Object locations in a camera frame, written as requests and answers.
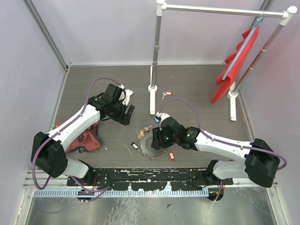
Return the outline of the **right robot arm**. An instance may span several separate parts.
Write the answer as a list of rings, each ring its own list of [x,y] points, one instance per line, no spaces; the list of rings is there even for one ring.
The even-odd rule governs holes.
[[[215,185],[225,179],[246,178],[264,188],[272,186],[280,159],[264,140],[236,141],[197,127],[185,128],[166,113],[155,116],[155,122],[159,126],[152,130],[152,148],[160,150],[177,144],[186,150],[210,152],[229,159],[210,162],[205,174],[208,183]]]

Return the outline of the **metal disc with keyrings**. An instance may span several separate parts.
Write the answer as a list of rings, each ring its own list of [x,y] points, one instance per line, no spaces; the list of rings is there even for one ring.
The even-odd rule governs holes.
[[[149,131],[144,131],[142,138],[138,141],[138,151],[148,159],[158,159],[165,155],[167,151],[165,149],[156,150],[151,147],[153,139],[153,132],[150,129]]]

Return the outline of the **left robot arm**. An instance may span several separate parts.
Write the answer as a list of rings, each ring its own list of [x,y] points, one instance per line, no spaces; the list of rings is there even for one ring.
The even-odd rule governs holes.
[[[72,176],[84,186],[94,180],[94,169],[81,160],[68,159],[67,148],[94,123],[109,118],[124,126],[130,124],[135,109],[129,103],[133,91],[123,85],[109,84],[105,92],[88,99],[87,104],[70,119],[48,133],[34,136],[31,162],[51,178]]]

